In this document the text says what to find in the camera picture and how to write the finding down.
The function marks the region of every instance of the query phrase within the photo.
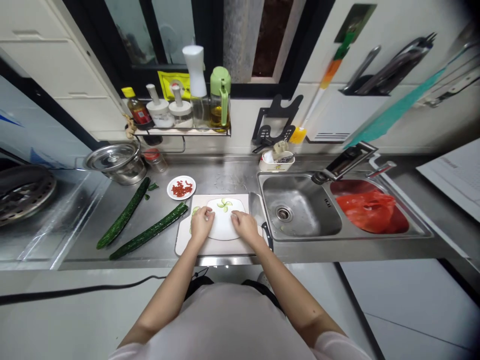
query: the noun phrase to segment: sink drain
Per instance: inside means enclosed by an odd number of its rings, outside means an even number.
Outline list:
[[[280,221],[284,223],[289,223],[294,218],[292,209],[285,205],[277,206],[275,209],[275,215]]]

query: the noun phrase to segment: cutting board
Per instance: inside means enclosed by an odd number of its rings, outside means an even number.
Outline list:
[[[234,224],[230,217],[234,210],[245,212],[243,202],[232,197],[219,197],[210,200],[206,205],[215,213],[215,221],[213,222],[208,237],[223,241],[237,239],[239,235],[235,231]]]
[[[236,199],[239,200],[245,209],[245,212],[249,214],[249,195],[248,194],[215,194],[215,195],[193,195],[191,199],[191,205],[189,208],[189,215],[187,218],[181,221],[178,227],[178,234],[176,236],[175,253],[180,256],[184,252],[189,240],[190,234],[190,222],[192,221],[192,212],[195,207],[204,207],[209,201],[215,199]],[[263,235],[263,230],[258,226],[258,234]],[[198,253],[199,256],[209,255],[248,255],[254,254],[250,246],[248,246],[241,238],[233,240],[215,240],[208,237],[205,244]]]

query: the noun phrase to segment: person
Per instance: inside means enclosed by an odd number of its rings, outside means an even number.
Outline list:
[[[211,208],[202,207],[192,216],[183,254],[109,359],[370,359],[270,250],[255,219],[232,213],[236,232],[255,252],[274,294],[251,280],[191,281],[215,219]],[[199,286],[205,279],[208,284]]]

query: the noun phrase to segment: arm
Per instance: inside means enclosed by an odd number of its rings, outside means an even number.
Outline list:
[[[118,345],[119,348],[131,343],[146,344],[178,316],[192,280],[197,255],[214,223],[215,213],[211,211],[211,208],[204,206],[192,216],[191,239],[186,249]]]
[[[236,232],[255,251],[278,302],[293,328],[313,348],[320,334],[333,331],[345,335],[314,297],[285,267],[257,232],[255,219],[240,211],[232,211]]]

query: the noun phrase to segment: green handle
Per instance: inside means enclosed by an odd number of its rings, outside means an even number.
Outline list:
[[[225,80],[221,80],[220,86],[220,96],[221,96],[221,125],[227,126],[227,112],[229,110],[229,93],[225,89]]]

